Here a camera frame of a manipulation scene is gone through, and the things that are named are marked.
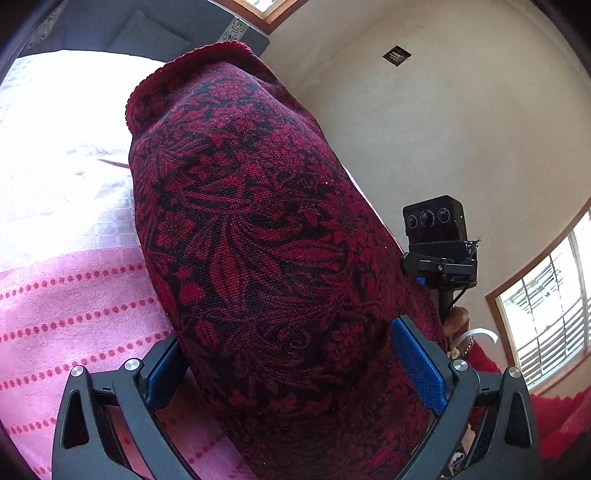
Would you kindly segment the person's right hand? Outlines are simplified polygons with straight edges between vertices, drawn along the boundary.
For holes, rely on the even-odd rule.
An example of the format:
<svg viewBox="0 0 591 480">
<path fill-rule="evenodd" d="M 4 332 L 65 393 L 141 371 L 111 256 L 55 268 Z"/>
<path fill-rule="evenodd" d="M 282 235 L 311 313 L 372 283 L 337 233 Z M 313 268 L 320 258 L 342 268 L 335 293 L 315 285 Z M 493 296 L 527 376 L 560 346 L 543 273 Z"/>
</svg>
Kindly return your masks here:
<svg viewBox="0 0 591 480">
<path fill-rule="evenodd" d="M 470 344 L 470 313 L 464 307 L 454 307 L 444 323 L 444 334 L 450 346 L 455 346 L 460 354 L 464 354 Z"/>
</svg>

